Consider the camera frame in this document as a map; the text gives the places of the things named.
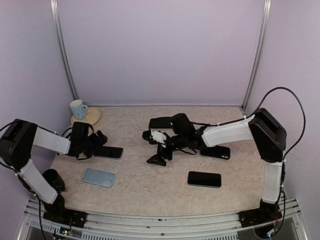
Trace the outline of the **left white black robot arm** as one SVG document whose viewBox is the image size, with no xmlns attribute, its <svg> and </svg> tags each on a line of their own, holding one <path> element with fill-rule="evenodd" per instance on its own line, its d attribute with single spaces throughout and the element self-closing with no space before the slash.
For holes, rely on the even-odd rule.
<svg viewBox="0 0 320 240">
<path fill-rule="evenodd" d="M 107 141 L 107 136 L 89 123 L 74 122 L 69 133 L 62 136 L 34 122 L 15 119 L 0 129 L 0 158 L 33 194 L 52 205 L 59 192 L 40 173 L 32 154 L 48 152 L 82 161 L 90 159 Z"/>
</svg>

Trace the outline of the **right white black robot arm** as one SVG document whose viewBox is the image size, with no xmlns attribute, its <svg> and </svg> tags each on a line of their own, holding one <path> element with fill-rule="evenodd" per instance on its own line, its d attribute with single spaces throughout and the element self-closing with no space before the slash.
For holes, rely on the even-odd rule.
<svg viewBox="0 0 320 240">
<path fill-rule="evenodd" d="M 284 174 L 284 151 L 287 132 L 265 109 L 259 108 L 249 116 L 216 125 L 201 123 L 198 129 L 185 113 L 152 118 L 142 138 L 157 146 L 155 155 L 147 163 L 166 166 L 175 151 L 190 149 L 214 152 L 223 144 L 251 141 L 255 143 L 260 158 L 264 161 L 264 180 L 261 202 L 256 218 L 266 222 L 275 212 L 274 204 L 281 194 Z"/>
</svg>

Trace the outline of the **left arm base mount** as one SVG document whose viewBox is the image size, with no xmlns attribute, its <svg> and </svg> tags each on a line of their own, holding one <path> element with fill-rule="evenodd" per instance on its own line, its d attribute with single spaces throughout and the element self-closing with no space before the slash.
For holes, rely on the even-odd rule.
<svg viewBox="0 0 320 240">
<path fill-rule="evenodd" d="M 52 204 L 42 200 L 41 202 L 44 206 L 44 219 L 70 227 L 84 228 L 88 214 L 84 211 L 66 208 L 65 199 L 61 194 L 57 195 Z"/>
</svg>

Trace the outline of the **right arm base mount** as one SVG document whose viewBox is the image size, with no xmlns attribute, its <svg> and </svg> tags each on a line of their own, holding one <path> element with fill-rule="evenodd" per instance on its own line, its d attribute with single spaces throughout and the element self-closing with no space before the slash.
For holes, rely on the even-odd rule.
<svg viewBox="0 0 320 240">
<path fill-rule="evenodd" d="M 240 211 L 238 217 L 241 227 L 246 228 L 279 220 L 283 215 L 279 207 L 279 200 L 275 203 L 267 203 L 261 199 L 258 208 Z"/>
</svg>

